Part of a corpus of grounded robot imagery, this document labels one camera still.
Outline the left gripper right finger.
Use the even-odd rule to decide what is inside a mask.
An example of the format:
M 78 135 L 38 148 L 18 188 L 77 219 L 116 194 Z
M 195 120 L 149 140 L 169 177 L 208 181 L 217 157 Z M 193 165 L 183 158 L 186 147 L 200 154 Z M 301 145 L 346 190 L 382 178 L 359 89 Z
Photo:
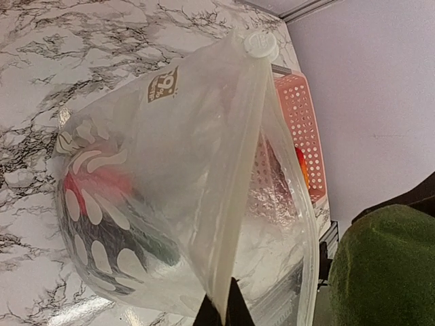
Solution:
M 225 325 L 254 326 L 253 319 L 235 278 L 231 279 Z

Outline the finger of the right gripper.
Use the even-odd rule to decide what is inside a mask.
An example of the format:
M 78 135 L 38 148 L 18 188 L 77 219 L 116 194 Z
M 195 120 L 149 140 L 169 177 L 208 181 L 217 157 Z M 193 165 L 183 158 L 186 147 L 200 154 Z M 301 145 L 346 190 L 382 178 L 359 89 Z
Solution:
M 413 209 L 421 211 L 427 215 L 434 217 L 434 190 L 435 190 L 435 173 L 432 173 L 426 179 L 424 179 L 419 185 L 411 189 L 410 191 L 396 196 L 390 200 L 386 200 L 380 204 L 374 205 L 367 209 L 364 209 L 359 215 L 357 215 L 353 220 L 354 224 L 359 219 L 363 218 L 365 215 L 377 210 L 384 208 L 386 206 L 391 206 L 394 204 L 409 206 Z

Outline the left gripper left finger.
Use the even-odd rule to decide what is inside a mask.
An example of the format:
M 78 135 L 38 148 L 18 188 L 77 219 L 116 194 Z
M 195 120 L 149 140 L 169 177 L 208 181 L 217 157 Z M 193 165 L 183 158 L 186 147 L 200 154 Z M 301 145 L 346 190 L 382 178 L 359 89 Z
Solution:
M 220 314 L 207 295 L 203 299 L 193 326 L 221 326 Z

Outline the green pepper toy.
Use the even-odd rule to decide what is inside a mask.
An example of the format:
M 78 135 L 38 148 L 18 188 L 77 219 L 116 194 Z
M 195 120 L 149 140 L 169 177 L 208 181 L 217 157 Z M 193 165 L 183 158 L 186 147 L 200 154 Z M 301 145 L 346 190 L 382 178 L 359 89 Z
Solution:
M 434 324 L 434 218 L 391 205 L 358 219 L 329 274 L 334 325 Z

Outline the purple eggplant toy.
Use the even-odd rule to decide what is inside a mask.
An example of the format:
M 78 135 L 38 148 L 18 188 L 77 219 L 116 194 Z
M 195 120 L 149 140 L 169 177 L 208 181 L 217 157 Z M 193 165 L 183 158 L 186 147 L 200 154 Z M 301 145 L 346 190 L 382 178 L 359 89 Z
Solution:
M 58 192 L 60 228 L 81 277 L 103 295 L 125 297 L 136 292 L 149 258 L 171 265 L 179 255 L 152 228 L 142 232 L 129 218 L 141 204 L 123 197 L 117 204 L 101 196 L 83 197 L 70 189 Z

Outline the clear zip top bag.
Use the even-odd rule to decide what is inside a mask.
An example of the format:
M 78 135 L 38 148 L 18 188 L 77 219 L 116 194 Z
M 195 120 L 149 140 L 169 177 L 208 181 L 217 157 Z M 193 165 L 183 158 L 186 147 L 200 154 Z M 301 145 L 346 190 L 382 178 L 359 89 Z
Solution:
M 103 295 L 77 271 L 95 293 L 194 318 L 207 295 L 225 325 L 235 278 L 254 325 L 312 324 L 317 226 L 273 85 L 277 53 L 272 33 L 232 31 L 65 122 L 54 149 L 57 207 L 75 154 L 125 149 L 133 193 L 124 197 L 142 205 L 130 223 L 162 234 L 179 255 L 171 265 L 150 257 L 138 290 L 125 297 Z M 248 197 L 260 134 L 292 199 L 258 210 Z

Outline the pink plastic basket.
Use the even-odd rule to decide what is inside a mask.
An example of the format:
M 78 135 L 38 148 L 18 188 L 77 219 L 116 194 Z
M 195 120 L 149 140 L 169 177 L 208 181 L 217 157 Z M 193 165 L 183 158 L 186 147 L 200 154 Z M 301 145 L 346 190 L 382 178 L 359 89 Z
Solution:
M 315 110 L 306 77 L 299 71 L 272 66 L 272 79 L 292 143 L 302 150 L 309 175 L 309 196 L 314 207 L 328 199 L 324 161 Z M 251 173 L 248 203 L 255 209 L 289 204 L 292 197 L 279 184 L 281 167 L 267 138 L 259 135 Z

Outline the red tomato toy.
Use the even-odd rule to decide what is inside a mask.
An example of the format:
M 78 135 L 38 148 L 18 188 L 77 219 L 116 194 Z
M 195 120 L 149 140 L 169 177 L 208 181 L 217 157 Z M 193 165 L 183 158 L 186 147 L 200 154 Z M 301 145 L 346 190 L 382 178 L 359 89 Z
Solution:
M 122 170 L 126 159 L 125 149 L 118 153 L 83 149 L 74 155 L 61 186 L 66 211 L 74 222 L 83 217 L 99 225 L 107 215 L 120 228 L 129 229 L 126 214 L 119 208 L 124 196 L 133 193 L 132 178 Z

